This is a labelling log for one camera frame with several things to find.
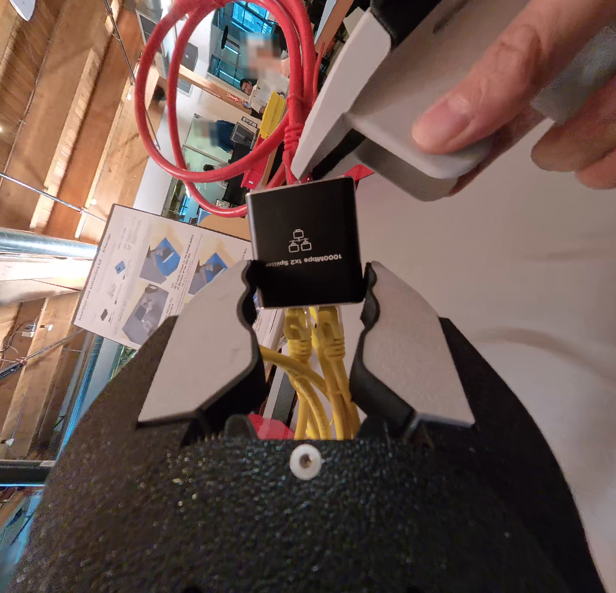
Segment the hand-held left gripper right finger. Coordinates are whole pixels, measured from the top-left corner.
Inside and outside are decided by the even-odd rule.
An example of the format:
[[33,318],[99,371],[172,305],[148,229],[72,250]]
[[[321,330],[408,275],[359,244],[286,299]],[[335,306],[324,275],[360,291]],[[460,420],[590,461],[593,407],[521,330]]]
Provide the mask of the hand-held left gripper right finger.
[[422,422],[471,428],[467,400],[440,318],[427,300],[373,261],[349,377],[352,401],[392,435],[412,435]]

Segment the person's right hand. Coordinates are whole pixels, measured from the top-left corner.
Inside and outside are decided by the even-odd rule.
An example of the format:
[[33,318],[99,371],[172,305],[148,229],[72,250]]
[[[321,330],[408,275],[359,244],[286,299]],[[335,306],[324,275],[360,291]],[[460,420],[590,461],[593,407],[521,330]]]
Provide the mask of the person's right hand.
[[[530,103],[600,29],[615,22],[615,0],[531,0],[482,59],[412,127],[418,147],[452,153],[496,134],[489,156],[458,179],[454,195],[531,131],[543,116]],[[574,173],[586,187],[615,188],[615,78],[570,120],[535,144],[544,171]]]

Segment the printed instruction sheet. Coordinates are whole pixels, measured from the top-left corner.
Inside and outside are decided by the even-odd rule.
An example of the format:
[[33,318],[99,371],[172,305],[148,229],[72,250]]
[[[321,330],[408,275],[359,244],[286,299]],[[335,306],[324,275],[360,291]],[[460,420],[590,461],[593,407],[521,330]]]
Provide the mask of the printed instruction sheet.
[[223,286],[210,284],[252,259],[248,224],[205,217],[198,225],[115,204],[108,218],[73,325],[138,349],[171,317],[188,325],[178,337],[196,351],[224,345],[233,310]]

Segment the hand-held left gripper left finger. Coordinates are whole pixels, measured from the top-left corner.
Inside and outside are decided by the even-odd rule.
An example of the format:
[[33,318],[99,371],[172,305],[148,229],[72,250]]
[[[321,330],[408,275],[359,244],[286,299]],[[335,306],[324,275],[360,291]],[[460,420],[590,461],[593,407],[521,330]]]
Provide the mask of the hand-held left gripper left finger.
[[177,317],[139,424],[188,420],[224,424],[259,409],[267,396],[264,360],[253,324],[255,270],[241,260],[193,296]]

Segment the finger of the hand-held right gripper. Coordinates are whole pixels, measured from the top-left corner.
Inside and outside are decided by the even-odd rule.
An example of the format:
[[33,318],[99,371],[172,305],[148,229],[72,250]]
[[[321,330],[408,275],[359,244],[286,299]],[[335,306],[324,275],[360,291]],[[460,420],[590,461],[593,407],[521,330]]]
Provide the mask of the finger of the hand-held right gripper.
[[347,114],[391,49],[385,29],[371,19],[370,4],[329,72],[305,123],[292,164],[297,177],[324,177],[348,155],[356,154],[364,140],[351,127]]
[[421,201],[452,192],[490,156],[497,134],[446,154],[421,150],[412,124],[463,80],[530,0],[371,0],[391,49],[347,114],[357,157]]

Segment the yellow plastic object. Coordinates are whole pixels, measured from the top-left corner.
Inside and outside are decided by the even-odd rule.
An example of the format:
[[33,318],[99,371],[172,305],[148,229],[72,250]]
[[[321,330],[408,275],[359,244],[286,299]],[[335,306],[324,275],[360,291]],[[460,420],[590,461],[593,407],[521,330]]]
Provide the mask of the yellow plastic object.
[[276,92],[272,92],[262,114],[259,126],[259,138],[267,140],[279,126],[287,112],[287,100]]

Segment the black ethernet splitter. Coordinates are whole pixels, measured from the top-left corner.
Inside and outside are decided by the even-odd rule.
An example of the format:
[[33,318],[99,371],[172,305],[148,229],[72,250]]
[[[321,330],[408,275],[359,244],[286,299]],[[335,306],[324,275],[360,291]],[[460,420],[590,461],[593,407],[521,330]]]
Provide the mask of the black ethernet splitter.
[[247,195],[260,308],[363,301],[355,191],[354,179],[343,176]]

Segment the metal ventilation duct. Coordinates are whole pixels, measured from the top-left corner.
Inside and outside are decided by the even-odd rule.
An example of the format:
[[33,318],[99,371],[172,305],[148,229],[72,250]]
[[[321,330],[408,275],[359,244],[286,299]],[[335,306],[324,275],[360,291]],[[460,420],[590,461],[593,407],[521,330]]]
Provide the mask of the metal ventilation duct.
[[98,247],[95,244],[1,228],[2,253],[92,260],[96,257],[97,251]]

